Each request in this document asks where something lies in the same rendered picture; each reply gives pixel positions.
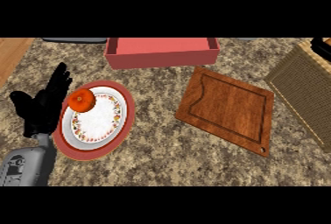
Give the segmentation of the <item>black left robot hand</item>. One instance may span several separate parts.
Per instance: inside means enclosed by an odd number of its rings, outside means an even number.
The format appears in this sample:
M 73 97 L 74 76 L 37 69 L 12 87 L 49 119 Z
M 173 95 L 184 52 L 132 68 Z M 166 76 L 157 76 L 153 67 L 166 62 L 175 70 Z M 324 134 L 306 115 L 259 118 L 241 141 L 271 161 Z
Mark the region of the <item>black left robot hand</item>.
M 22 91 L 11 93 L 15 112 L 25 120 L 24 137 L 31 138 L 37 134 L 51 135 L 55 132 L 71 82 L 67 64 L 61 62 L 46 88 L 37 92 L 36 97 Z

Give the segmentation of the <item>brown wooden cutting board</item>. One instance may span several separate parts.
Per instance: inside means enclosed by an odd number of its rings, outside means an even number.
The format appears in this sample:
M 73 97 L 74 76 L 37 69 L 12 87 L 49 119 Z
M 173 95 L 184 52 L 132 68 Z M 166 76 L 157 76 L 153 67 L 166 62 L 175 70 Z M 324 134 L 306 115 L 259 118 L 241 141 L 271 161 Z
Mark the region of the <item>brown wooden cutting board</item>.
M 275 93 L 197 66 L 176 118 L 269 157 Z

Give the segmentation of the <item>orange round fruit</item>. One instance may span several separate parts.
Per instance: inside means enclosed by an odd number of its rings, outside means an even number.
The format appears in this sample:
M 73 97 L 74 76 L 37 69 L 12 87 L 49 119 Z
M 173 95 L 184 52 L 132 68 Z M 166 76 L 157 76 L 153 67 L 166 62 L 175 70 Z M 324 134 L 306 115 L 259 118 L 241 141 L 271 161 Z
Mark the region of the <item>orange round fruit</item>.
M 96 96 L 89 89 L 82 88 L 70 95 L 68 106 L 79 113 L 89 112 L 93 109 L 95 104 Z

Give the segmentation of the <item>white floral rimmed plate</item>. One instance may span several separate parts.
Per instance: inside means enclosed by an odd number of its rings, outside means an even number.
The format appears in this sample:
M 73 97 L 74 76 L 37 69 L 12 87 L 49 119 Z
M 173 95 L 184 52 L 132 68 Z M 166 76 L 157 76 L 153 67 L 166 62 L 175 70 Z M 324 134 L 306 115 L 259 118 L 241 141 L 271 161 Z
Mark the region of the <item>white floral rimmed plate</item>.
M 116 88 L 93 87 L 96 104 L 79 113 L 67 106 L 62 115 L 62 137 L 70 146 L 92 151 L 107 145 L 119 135 L 127 120 L 127 101 Z

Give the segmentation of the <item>red oval placemat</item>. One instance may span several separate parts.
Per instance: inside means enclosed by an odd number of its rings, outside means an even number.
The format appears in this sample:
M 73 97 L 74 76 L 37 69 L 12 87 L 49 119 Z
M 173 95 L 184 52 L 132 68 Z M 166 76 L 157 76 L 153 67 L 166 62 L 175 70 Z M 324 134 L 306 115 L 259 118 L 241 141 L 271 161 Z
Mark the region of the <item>red oval placemat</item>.
M 92 81 L 67 97 L 54 143 L 79 161 L 104 157 L 120 146 L 135 120 L 130 91 L 111 80 Z

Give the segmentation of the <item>dark grey flat object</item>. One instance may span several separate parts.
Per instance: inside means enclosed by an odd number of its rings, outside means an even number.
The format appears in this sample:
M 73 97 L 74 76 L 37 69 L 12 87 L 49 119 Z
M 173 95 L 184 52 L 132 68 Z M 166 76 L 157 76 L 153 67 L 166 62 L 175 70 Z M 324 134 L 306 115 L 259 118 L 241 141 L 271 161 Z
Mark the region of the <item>dark grey flat object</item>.
M 46 42 L 71 44 L 105 44 L 108 38 L 42 38 Z

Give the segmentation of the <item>red open box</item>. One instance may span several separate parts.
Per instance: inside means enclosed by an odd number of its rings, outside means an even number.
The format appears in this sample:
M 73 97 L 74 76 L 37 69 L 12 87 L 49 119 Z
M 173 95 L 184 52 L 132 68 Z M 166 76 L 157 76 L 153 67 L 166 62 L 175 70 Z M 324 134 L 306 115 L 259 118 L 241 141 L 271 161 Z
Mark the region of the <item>red open box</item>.
M 113 69 L 213 64 L 216 38 L 108 38 L 105 57 Z

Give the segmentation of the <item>tan woven mat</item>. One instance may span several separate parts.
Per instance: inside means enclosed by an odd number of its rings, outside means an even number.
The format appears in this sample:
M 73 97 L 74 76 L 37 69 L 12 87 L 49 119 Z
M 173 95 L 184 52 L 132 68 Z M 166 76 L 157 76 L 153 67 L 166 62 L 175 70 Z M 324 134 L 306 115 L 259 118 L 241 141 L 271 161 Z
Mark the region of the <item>tan woven mat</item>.
M 331 153 L 331 62 L 314 52 L 311 40 L 297 44 L 265 82 L 321 149 Z

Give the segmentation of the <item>black object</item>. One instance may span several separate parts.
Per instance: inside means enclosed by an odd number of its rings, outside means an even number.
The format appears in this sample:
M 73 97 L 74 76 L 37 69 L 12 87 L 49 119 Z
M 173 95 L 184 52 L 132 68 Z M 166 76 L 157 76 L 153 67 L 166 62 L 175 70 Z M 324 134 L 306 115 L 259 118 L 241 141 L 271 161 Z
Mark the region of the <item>black object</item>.
M 311 41 L 314 52 L 331 63 L 331 38 L 314 38 Z

